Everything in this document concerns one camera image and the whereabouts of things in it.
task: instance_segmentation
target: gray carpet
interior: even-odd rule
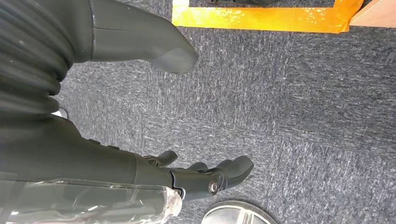
[[[169,0],[127,2],[170,19]],[[396,64],[384,63],[396,29],[180,30],[200,54],[189,74],[76,64],[57,97],[84,137],[142,155],[172,149],[176,167],[252,158],[242,185],[185,203],[169,223],[199,224],[226,199],[279,224],[396,223]]]

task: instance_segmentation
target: prosthetic hand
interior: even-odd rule
[[[187,169],[165,168],[177,158],[172,151],[142,157],[103,146],[82,138],[70,121],[51,115],[59,105],[49,95],[59,93],[59,82],[74,62],[142,59],[168,72],[188,72],[198,55],[169,21],[113,0],[2,0],[0,9],[0,182],[13,182],[8,199],[0,194],[0,224],[1,217],[16,213],[12,201],[18,197],[12,195],[30,186],[27,182],[163,186],[187,201],[234,187],[252,170],[245,156],[212,169],[200,162]],[[74,200],[70,188],[62,191],[65,203]],[[81,194],[87,191],[76,191],[74,209],[77,201],[90,204],[107,195],[94,191],[80,199]]]

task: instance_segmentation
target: clear plastic wrap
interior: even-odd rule
[[[12,177],[0,173],[0,223],[163,224],[182,207],[177,192],[162,186]]]

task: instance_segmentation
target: wooden board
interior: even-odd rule
[[[372,0],[352,17],[350,25],[396,28],[396,0]]]

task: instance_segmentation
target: orange tape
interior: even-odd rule
[[[349,30],[363,0],[335,0],[333,7],[221,8],[189,7],[189,0],[173,0],[175,26],[340,33]]]

